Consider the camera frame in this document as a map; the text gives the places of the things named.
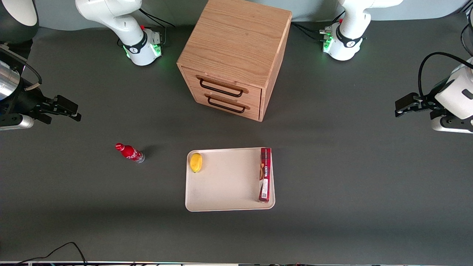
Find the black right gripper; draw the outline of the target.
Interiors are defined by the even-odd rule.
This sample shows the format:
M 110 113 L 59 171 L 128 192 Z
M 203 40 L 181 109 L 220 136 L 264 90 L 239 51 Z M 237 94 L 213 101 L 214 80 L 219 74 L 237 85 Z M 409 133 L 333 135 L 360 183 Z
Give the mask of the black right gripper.
M 17 89 L 1 101 L 2 126 L 32 126 L 35 120 L 49 125 L 52 118 L 47 114 L 67 116 L 77 122 L 82 117 L 76 103 L 61 95 L 48 98 L 39 88 L 30 91 Z

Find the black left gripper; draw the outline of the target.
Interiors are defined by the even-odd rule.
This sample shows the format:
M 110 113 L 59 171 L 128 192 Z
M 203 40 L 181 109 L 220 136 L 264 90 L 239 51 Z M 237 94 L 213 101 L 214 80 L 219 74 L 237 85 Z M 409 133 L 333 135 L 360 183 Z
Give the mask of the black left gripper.
M 435 119 L 443 116 L 454 116 L 448 111 L 435 96 L 450 86 L 453 81 L 443 79 L 437 83 L 428 94 L 424 94 L 421 80 L 418 80 L 419 95 L 415 92 L 409 93 L 395 101 L 395 117 L 401 117 L 411 112 L 422 112 L 425 109 L 431 110 L 430 118 Z

